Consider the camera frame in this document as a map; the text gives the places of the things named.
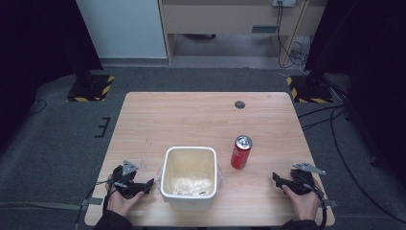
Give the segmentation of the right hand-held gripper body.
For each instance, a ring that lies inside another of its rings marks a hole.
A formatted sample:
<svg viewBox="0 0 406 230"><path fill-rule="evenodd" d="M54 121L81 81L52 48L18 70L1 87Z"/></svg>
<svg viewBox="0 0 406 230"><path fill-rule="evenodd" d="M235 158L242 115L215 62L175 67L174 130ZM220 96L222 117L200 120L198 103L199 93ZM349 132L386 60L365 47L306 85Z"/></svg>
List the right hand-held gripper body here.
<svg viewBox="0 0 406 230"><path fill-rule="evenodd" d="M321 170L309 163L296 163L290 171L291 181L286 183L296 195L306 195L315 190L315 182L313 174L326 174L325 170Z"/></svg>

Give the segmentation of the beige wooden desk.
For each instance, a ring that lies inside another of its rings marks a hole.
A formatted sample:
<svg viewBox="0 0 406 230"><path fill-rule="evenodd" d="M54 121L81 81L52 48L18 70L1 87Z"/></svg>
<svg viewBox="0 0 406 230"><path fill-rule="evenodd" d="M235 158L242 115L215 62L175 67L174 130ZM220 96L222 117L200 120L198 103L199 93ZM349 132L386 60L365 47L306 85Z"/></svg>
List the beige wooden desk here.
<svg viewBox="0 0 406 230"><path fill-rule="evenodd" d="M168 57L177 35L270 34L287 63L298 36L315 35L328 0L296 0L293 8L273 0L158 0Z"/></svg>

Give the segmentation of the person's right hand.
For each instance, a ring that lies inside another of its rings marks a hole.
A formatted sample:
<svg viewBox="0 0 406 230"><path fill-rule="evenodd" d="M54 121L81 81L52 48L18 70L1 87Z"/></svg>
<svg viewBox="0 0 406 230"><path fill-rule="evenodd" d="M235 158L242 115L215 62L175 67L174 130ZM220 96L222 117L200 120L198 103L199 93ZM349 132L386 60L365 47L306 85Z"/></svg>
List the person's right hand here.
<svg viewBox="0 0 406 230"><path fill-rule="evenodd" d="M282 185L282 190L290 198L294 213L298 220L316 219L320 205L320 199L317 194L310 192L305 195L296 195L286 185Z"/></svg>

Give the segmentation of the white panel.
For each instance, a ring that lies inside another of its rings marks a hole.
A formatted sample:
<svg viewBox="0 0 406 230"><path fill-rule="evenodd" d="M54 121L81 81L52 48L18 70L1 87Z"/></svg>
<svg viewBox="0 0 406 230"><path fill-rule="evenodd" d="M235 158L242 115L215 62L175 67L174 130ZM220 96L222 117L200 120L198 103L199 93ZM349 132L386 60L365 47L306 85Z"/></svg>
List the white panel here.
<svg viewBox="0 0 406 230"><path fill-rule="evenodd" d="M158 0L77 0L100 58L166 58Z"/></svg>

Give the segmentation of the crumpled white paper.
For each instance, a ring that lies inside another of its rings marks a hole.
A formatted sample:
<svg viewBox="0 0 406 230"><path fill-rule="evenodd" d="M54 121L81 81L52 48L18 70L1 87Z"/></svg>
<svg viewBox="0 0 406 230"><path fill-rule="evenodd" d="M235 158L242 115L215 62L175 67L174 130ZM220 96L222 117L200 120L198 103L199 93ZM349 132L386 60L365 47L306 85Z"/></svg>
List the crumpled white paper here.
<svg viewBox="0 0 406 230"><path fill-rule="evenodd" d="M172 189L172 193L178 196L205 196L212 192L213 183L208 178L176 178Z"/></svg>

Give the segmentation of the black striped stand base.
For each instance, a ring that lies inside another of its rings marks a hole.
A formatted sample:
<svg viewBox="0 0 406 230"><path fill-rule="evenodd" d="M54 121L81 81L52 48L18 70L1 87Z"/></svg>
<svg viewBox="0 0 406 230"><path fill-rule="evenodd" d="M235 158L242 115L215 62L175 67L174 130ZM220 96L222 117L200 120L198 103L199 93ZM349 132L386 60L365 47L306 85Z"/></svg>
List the black striped stand base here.
<svg viewBox="0 0 406 230"><path fill-rule="evenodd" d="M103 101L110 90L113 76L90 75L86 80L76 80L67 95L68 102Z"/></svg>
<svg viewBox="0 0 406 230"><path fill-rule="evenodd" d="M332 95L328 87L311 76L290 76L286 82L295 103L326 104L332 102Z"/></svg>

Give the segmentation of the grey power strip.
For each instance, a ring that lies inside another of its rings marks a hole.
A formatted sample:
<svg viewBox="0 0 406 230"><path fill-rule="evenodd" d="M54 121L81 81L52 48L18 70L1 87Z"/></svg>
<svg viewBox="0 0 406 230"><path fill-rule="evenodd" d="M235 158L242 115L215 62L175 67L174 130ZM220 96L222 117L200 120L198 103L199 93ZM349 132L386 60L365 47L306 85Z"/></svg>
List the grey power strip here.
<svg viewBox="0 0 406 230"><path fill-rule="evenodd" d="M293 8L296 5L296 0L273 0L273 7Z"/></svg>

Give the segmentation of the red drink can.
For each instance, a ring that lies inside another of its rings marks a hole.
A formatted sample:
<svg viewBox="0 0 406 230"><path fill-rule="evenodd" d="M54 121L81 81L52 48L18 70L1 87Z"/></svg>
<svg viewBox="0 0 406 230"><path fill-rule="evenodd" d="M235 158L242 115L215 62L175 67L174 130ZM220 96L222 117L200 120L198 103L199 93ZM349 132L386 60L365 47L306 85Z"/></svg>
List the red drink can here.
<svg viewBox="0 0 406 230"><path fill-rule="evenodd" d="M245 167L252 146L253 141L249 136L239 135L236 138L231 158L231 165L235 169L241 170Z"/></svg>

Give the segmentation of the white plastic bin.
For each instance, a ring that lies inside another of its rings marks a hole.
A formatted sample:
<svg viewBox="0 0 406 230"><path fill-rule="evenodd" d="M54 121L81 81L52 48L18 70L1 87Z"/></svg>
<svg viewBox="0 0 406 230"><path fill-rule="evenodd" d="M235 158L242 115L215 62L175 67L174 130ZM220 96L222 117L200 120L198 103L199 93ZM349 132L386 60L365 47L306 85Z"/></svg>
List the white plastic bin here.
<svg viewBox="0 0 406 230"><path fill-rule="evenodd" d="M210 147L172 147L167 150L164 164L167 166L180 167L192 164L193 166L217 164L216 152ZM206 211L209 210L217 193L203 196L192 195L169 195L163 189L160 193L165 202L172 209L178 211Z"/></svg>

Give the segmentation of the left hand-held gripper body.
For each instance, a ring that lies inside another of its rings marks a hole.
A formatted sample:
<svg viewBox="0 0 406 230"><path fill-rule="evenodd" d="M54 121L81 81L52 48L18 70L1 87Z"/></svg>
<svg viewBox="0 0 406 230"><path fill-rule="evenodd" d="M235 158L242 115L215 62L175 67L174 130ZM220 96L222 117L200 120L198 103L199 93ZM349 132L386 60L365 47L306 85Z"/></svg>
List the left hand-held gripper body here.
<svg viewBox="0 0 406 230"><path fill-rule="evenodd" d="M134 181L137 171L138 167L127 160L113 171L112 184L125 198L132 198L147 188L146 183Z"/></svg>

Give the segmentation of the person's left hand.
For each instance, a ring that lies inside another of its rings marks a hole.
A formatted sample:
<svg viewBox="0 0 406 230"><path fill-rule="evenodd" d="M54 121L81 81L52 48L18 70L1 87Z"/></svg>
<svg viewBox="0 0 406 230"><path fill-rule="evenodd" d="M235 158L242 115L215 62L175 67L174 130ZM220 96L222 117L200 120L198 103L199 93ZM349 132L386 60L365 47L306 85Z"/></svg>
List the person's left hand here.
<svg viewBox="0 0 406 230"><path fill-rule="evenodd" d="M122 217L127 217L130 211L136 206L136 203L144 195L143 192L140 192L132 198L125 198L116 191L113 185L106 184L105 189L108 196L105 210L114 212Z"/></svg>

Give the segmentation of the black curtain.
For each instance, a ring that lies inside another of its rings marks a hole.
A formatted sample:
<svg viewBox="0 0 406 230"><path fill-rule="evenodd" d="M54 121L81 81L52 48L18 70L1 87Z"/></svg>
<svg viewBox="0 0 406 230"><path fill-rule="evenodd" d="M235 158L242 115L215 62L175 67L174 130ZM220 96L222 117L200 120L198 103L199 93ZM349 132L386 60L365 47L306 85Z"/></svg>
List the black curtain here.
<svg viewBox="0 0 406 230"><path fill-rule="evenodd" d="M406 187L406 0L327 0L306 68L350 77L353 121Z"/></svg>
<svg viewBox="0 0 406 230"><path fill-rule="evenodd" d="M0 150L42 84L101 67L77 0L0 0Z"/></svg>

